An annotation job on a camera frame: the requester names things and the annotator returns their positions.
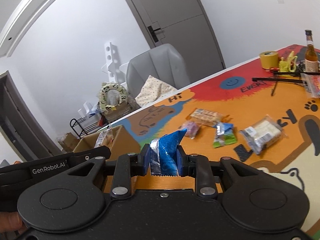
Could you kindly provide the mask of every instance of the tape roll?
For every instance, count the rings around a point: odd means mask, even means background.
[[[276,51],[265,51],[259,54],[261,66],[264,69],[270,69],[272,67],[278,67],[279,54]]]

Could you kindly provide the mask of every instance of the table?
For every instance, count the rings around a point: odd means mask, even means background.
[[[292,50],[298,53],[298,60],[304,58],[304,47],[296,44],[278,52],[286,56]],[[272,97],[274,82],[252,82],[252,77],[269,76],[255,58],[191,84],[176,95],[120,119],[116,125],[123,125],[143,146],[153,138],[176,131],[195,108],[230,115],[238,143],[213,148],[215,129],[203,126],[195,139],[183,138],[185,152],[205,155],[211,161],[231,156],[300,187],[310,200],[302,230],[319,239],[320,183],[316,180],[320,178],[320,101],[308,98],[304,88],[296,84],[279,83]],[[249,151],[238,131],[266,114],[283,127],[286,137],[258,156]],[[193,187],[193,178],[156,177],[150,173],[138,177],[136,183],[136,188],[142,189]]]

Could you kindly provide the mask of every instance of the gray chair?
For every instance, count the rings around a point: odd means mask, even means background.
[[[129,61],[126,82],[133,97],[140,93],[149,75],[176,89],[191,83],[182,56],[171,44],[155,47]]]

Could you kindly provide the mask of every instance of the snack wrapper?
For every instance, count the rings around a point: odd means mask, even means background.
[[[301,73],[303,86],[307,96],[311,98],[320,98],[320,76],[313,76]]]
[[[113,142],[113,134],[112,134],[112,127],[110,124],[107,126],[107,128],[105,130],[103,130],[99,134],[97,141],[94,145],[94,148],[101,146],[102,143],[104,142],[104,140],[107,140],[107,146],[111,147],[112,142]]]
[[[189,137],[191,139],[196,137],[196,134],[198,133],[200,128],[200,125],[197,124],[196,122],[192,121],[186,121],[182,126],[181,130],[187,129],[187,132],[184,136]]]
[[[216,136],[213,141],[213,147],[218,148],[237,142],[237,138],[233,133],[233,123],[218,122],[214,128],[217,129]]]
[[[153,139],[150,143],[150,168],[154,176],[177,176],[177,146],[187,129]]]
[[[196,108],[187,119],[199,124],[213,127],[223,118],[222,114],[215,111]]]
[[[259,122],[239,132],[244,136],[249,147],[259,155],[281,137],[283,129],[269,116],[266,116]]]

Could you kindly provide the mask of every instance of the smiley face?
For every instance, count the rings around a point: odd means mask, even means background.
[[[243,77],[230,77],[221,82],[220,88],[230,90],[234,88],[238,88],[245,83],[245,79]]]

